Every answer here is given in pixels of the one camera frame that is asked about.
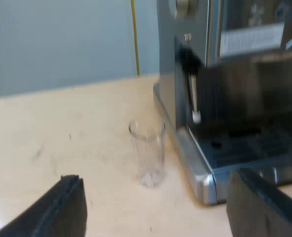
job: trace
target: table surface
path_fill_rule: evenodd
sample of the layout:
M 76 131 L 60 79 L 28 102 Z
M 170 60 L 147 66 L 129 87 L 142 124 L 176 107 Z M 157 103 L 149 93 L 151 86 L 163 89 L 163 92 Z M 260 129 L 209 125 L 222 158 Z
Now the table surface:
M 231 236 L 226 206 L 195 199 L 167 138 L 166 178 L 141 186 L 128 122 L 157 114 L 158 76 L 0 98 L 0 228 L 61 175 L 84 178 L 86 236 Z M 282 187 L 292 197 L 292 185 Z

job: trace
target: clear drinking glass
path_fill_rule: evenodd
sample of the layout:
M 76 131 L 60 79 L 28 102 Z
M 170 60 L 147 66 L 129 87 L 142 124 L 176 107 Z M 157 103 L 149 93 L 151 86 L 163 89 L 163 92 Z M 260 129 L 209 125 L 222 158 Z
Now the clear drinking glass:
M 129 132 L 138 159 L 140 182 L 154 188 L 164 179 L 166 127 L 160 120 L 134 119 L 129 123 Z

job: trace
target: gray wall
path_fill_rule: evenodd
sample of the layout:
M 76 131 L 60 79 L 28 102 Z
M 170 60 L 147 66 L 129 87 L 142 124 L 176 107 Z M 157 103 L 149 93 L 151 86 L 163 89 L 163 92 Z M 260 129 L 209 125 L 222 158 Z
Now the gray wall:
M 147 14 L 139 38 L 152 72 Z M 132 29 L 129 0 L 0 0 L 0 95 L 133 76 Z
M 141 74 L 159 72 L 159 33 L 156 0 L 135 0 Z

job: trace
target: espresso machine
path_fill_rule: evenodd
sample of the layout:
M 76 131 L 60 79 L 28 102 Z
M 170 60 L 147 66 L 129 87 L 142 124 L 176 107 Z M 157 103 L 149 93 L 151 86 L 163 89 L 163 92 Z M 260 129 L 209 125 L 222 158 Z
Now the espresso machine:
M 205 205 L 232 170 L 292 182 L 292 0 L 157 0 L 154 99 Z

